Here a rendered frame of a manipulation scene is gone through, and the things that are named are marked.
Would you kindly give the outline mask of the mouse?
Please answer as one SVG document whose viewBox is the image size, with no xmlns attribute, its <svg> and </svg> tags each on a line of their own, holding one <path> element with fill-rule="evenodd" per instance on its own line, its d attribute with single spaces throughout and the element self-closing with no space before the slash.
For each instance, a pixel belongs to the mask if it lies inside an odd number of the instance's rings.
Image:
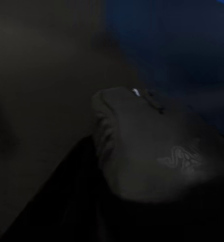
<svg viewBox="0 0 224 242">
<path fill-rule="evenodd" d="M 165 92 L 91 99 L 96 184 L 133 242 L 224 242 L 224 137 Z"/>
</svg>

